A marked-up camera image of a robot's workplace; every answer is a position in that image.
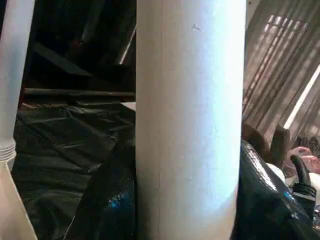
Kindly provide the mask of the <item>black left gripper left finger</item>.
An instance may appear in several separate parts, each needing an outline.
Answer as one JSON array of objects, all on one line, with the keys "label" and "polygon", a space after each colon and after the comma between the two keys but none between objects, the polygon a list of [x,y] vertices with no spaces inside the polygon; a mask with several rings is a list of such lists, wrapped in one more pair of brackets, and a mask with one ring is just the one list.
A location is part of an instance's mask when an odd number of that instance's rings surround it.
[{"label": "black left gripper left finger", "polygon": [[64,239],[135,239],[135,151],[134,135],[116,143],[89,180]]}]

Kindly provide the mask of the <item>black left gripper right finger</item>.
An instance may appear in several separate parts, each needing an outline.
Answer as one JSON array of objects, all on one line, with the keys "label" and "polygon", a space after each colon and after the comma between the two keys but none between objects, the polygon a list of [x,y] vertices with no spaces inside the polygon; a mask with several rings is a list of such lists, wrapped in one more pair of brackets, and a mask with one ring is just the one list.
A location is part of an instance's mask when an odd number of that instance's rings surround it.
[{"label": "black left gripper right finger", "polygon": [[240,146],[234,240],[318,240],[314,228],[316,189],[294,155],[298,182],[289,189],[246,141]]}]

